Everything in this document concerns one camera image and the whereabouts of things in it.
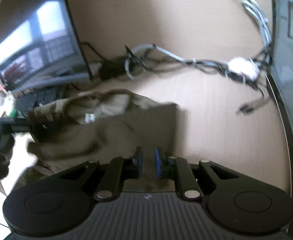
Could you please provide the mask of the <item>brown polka dot dress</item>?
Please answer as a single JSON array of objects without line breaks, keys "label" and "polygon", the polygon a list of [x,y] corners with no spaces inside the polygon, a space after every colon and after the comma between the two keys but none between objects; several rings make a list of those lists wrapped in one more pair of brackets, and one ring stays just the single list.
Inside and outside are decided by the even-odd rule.
[{"label": "brown polka dot dress", "polygon": [[172,152],[178,112],[174,103],[155,102],[124,89],[80,93],[36,107],[22,121],[32,139],[20,147],[35,162],[21,165],[20,173],[11,176],[15,140],[7,138],[0,150],[0,180],[7,182],[7,191],[14,191],[86,161],[106,164],[116,157],[130,157],[141,147],[141,178],[130,179],[125,188],[172,190],[172,181],[157,179],[154,150]]}]

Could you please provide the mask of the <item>green lidded glass jar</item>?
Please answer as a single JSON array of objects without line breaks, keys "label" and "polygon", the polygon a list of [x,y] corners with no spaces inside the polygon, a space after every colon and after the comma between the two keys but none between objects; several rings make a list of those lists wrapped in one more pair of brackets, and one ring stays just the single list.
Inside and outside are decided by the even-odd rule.
[{"label": "green lidded glass jar", "polygon": [[4,112],[9,118],[25,118],[25,116],[16,108],[15,98],[8,96],[4,99]]}]

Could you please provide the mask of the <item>black mechanical keyboard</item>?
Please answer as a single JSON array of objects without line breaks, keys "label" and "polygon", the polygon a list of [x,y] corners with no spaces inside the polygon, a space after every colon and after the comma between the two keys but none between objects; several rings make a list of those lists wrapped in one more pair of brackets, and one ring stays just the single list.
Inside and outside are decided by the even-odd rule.
[{"label": "black mechanical keyboard", "polygon": [[15,101],[15,108],[26,115],[29,111],[40,105],[45,105],[55,100],[63,99],[66,90],[64,86],[51,86],[31,90],[21,94]]}]

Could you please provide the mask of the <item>black curved monitor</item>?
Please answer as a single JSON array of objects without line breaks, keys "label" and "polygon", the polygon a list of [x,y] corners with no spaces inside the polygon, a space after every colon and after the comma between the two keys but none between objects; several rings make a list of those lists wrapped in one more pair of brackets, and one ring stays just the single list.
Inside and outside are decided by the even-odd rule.
[{"label": "black curved monitor", "polygon": [[13,93],[89,81],[67,0],[2,0],[0,80]]}]

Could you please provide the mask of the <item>black power adapter brick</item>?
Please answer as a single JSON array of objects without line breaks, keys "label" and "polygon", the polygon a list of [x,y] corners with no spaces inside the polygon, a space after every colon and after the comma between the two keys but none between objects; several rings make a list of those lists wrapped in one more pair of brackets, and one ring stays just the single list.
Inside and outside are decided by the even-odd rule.
[{"label": "black power adapter brick", "polygon": [[98,70],[102,81],[109,80],[125,74],[125,57],[118,57],[112,60],[103,61]]}]

